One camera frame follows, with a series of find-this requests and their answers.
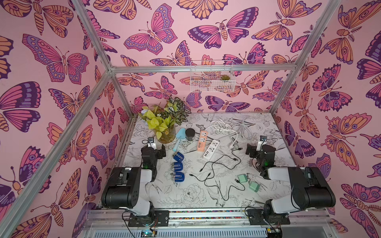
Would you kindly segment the orange power strip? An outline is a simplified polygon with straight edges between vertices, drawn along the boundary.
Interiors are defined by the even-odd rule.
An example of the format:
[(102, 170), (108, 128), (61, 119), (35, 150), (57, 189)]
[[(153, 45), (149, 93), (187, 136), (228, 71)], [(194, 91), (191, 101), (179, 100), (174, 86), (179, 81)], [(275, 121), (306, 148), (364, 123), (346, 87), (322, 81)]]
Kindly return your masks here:
[(201, 131), (200, 132), (198, 143), (197, 143), (197, 151), (198, 152), (204, 152), (206, 141), (207, 141), (207, 136), (208, 136), (207, 131)]

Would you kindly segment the white power strip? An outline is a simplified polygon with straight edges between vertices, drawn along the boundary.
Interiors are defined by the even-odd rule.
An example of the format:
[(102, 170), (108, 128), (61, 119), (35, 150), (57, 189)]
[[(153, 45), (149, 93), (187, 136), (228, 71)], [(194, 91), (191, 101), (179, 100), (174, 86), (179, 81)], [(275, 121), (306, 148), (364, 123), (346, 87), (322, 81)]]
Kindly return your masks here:
[(212, 158), (212, 156), (214, 155), (214, 153), (216, 152), (219, 144), (220, 144), (220, 142), (218, 140), (213, 140), (210, 143), (207, 150), (205, 151), (205, 153), (203, 154), (203, 158), (206, 160), (210, 160)]

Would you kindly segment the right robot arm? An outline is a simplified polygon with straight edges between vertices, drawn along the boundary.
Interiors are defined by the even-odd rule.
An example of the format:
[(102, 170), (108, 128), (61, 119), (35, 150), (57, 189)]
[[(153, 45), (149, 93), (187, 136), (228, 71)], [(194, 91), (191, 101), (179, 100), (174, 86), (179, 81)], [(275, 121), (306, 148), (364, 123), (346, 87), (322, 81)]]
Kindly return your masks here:
[(259, 144), (247, 145), (245, 154), (256, 163), (262, 178), (290, 183), (291, 192), (281, 198), (269, 199), (263, 208), (245, 210), (251, 225), (290, 225), (289, 215), (308, 209), (332, 208), (336, 197), (317, 167), (278, 167), (275, 165), (276, 148)]

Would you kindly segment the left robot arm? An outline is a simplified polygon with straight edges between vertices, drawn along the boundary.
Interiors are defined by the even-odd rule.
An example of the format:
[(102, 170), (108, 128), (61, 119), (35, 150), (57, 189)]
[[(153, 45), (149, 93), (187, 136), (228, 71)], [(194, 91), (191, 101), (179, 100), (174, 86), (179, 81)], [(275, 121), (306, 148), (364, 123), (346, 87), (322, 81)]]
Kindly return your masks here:
[(164, 157), (164, 145), (160, 149), (144, 146), (139, 167), (115, 167), (103, 189), (102, 206), (130, 212), (129, 225), (133, 227), (165, 225), (168, 212), (156, 211), (145, 191), (145, 186), (155, 181), (157, 162)]

